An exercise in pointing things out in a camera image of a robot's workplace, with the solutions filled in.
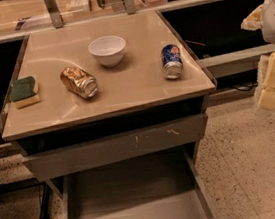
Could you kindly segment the open middle drawer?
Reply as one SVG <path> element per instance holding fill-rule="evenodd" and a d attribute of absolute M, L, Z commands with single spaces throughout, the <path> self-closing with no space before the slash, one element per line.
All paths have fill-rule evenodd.
<path fill-rule="evenodd" d="M 182 147 L 68 175 L 63 199 L 64 219 L 231 219 Z"/>

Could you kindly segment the blue soda can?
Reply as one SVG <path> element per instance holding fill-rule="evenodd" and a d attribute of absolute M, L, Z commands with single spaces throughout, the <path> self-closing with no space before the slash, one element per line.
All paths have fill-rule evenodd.
<path fill-rule="evenodd" d="M 166 45 L 160 54 L 164 77 L 171 80 L 180 78 L 183 71 L 183 61 L 179 47 L 174 44 Z"/>

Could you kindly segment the white bowl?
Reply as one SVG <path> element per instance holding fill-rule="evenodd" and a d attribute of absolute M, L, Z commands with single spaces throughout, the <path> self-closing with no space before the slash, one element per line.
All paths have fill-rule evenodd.
<path fill-rule="evenodd" d="M 88 46 L 88 51 L 100 65 L 112 67 L 124 58 L 126 41 L 120 36 L 102 36 L 94 39 Z"/>

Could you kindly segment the closed top drawer front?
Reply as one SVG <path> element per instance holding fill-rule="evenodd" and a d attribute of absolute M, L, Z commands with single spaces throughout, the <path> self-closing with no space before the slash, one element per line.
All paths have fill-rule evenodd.
<path fill-rule="evenodd" d="M 204 136 L 207 115 L 186 116 L 154 126 L 79 143 L 33 156 L 22 163 L 40 181 L 73 174 L 163 149 L 178 147 Z"/>

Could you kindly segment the orange soda can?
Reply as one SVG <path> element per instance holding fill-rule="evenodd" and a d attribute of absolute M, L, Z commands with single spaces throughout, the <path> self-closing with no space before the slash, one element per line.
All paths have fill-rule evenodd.
<path fill-rule="evenodd" d="M 62 84 L 84 99 L 90 99 L 98 91 L 95 77 L 79 67 L 66 67 L 60 73 Z"/>

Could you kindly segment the grey drawer cabinet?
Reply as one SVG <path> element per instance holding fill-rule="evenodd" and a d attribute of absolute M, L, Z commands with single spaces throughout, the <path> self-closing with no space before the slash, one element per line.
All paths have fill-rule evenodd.
<path fill-rule="evenodd" d="M 107 67 L 92 57 L 88 46 L 110 35 L 125 39 L 126 47 L 120 63 Z M 161 14 L 153 11 L 31 33 L 22 47 L 18 74 L 36 79 L 40 102 L 22 109 L 6 104 L 0 120 L 4 140 L 20 149 L 24 158 L 207 114 L 215 85 L 190 54 L 182 57 L 179 79 L 163 76 L 161 50 L 177 42 Z M 95 77 L 94 97 L 84 99 L 62 84 L 60 73 L 66 67 L 79 67 Z M 178 146 L 186 149 L 193 165 L 200 141 Z M 73 174 L 43 181 L 63 202 L 64 179 Z"/>

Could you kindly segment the green yellow sponge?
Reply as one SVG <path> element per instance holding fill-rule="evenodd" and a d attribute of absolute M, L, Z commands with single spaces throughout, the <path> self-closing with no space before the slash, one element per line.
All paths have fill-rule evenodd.
<path fill-rule="evenodd" d="M 10 101 L 17 109 L 23 109 L 41 101 L 38 93 L 39 85 L 32 76 L 13 80 L 11 87 Z"/>

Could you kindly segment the white box on counter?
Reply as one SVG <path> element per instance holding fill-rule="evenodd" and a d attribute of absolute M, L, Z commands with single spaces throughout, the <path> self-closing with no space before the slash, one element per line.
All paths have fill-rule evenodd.
<path fill-rule="evenodd" d="M 90 0 L 71 0 L 70 10 L 72 12 L 89 12 L 91 10 Z"/>

